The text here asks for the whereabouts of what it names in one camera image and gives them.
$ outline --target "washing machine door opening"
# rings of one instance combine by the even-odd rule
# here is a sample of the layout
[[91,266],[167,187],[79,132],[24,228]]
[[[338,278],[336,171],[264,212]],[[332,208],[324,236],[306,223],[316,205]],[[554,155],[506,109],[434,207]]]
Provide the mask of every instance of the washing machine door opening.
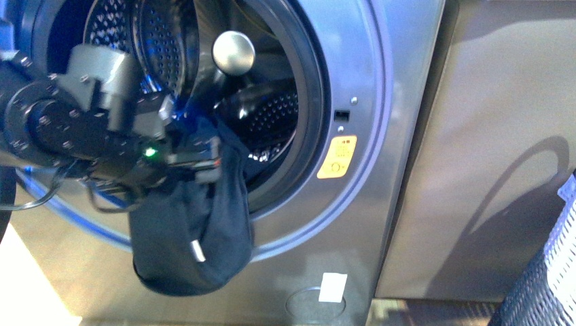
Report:
[[[24,8],[23,17],[33,11]],[[133,54],[143,96],[170,92],[178,116],[216,117],[249,148],[249,208],[257,217],[310,175],[325,139],[327,83],[306,24],[283,0],[46,0],[34,23],[22,24],[19,43],[55,73],[65,72],[81,43]]]

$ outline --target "washing machine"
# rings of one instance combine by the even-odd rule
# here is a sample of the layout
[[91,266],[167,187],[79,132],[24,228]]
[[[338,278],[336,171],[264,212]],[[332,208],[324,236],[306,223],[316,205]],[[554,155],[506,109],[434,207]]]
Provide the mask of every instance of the washing machine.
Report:
[[[136,56],[146,73],[143,94],[168,89],[213,105],[257,88],[268,101],[260,111],[221,112],[249,147],[249,159],[263,166],[247,181],[251,263],[223,289],[169,304],[144,288],[134,296],[123,284],[101,280],[115,288],[112,302],[134,300],[132,308],[72,307],[74,313],[148,322],[363,325],[443,6],[442,0],[0,1],[2,50],[28,54],[45,73],[64,73],[72,48],[90,43]],[[181,24],[180,34],[172,24]],[[226,31],[251,41],[248,73],[202,69],[214,67],[214,42]],[[182,71],[202,83],[186,86]],[[32,195],[46,191],[44,171],[18,175]],[[104,205],[124,204],[121,196],[99,197]],[[48,207],[109,243],[110,256],[129,251],[126,216],[102,214],[86,198],[83,184],[71,180]],[[162,304],[164,317],[139,308],[144,297]]]

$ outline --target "cable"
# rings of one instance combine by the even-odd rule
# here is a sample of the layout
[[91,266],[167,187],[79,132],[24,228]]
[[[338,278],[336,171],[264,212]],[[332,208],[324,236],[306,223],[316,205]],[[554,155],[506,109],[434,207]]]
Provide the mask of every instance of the cable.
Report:
[[96,183],[93,181],[89,181],[89,182],[86,182],[85,184],[86,184],[86,187],[88,188],[88,199],[90,200],[90,203],[92,204],[94,209],[96,209],[100,213],[104,213],[104,214],[129,213],[129,212],[134,211],[137,208],[139,208],[142,205],[142,203],[144,202],[145,194],[144,194],[143,190],[139,187],[130,187],[130,188],[127,188],[128,191],[132,192],[132,194],[134,194],[136,196],[136,200],[132,204],[130,204],[126,208],[122,208],[122,209],[110,209],[110,208],[106,208],[106,207],[101,207],[96,202],[96,193],[98,191],[98,187],[96,186]]
[[50,182],[50,188],[48,192],[46,192],[46,194],[42,196],[42,198],[35,200],[33,202],[28,202],[23,205],[14,206],[14,205],[0,204],[0,211],[12,211],[12,212],[23,211],[26,209],[33,209],[35,207],[44,205],[47,201],[52,199],[54,195],[56,195],[56,193],[62,186],[62,182],[64,181],[64,179],[66,179],[66,176],[68,175],[72,167],[76,164],[76,162],[77,161],[74,161],[72,164],[68,166],[58,168],[58,170],[56,171],[56,173],[54,173],[54,176],[52,177],[52,181]]

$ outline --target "green led light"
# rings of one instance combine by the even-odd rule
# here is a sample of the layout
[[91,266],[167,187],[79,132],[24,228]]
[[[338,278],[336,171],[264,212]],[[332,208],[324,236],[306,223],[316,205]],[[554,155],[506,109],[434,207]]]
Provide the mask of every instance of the green led light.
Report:
[[158,153],[157,149],[154,149],[152,147],[148,147],[145,151],[144,151],[144,156],[146,156],[147,158],[151,158],[152,156],[156,155]]

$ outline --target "black garment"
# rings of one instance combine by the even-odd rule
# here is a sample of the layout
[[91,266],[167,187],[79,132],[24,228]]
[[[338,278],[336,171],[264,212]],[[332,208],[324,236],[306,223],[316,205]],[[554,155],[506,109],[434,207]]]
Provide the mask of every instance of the black garment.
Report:
[[[222,176],[214,184],[171,172],[130,214],[134,270],[152,291],[201,295],[220,289],[250,261],[252,234],[242,176],[248,151],[222,123],[198,119],[198,134],[221,139]],[[206,261],[199,262],[198,240]]]
[[[9,166],[0,166],[0,203],[14,205],[16,197],[16,172]],[[10,222],[12,212],[0,211],[0,243]]]

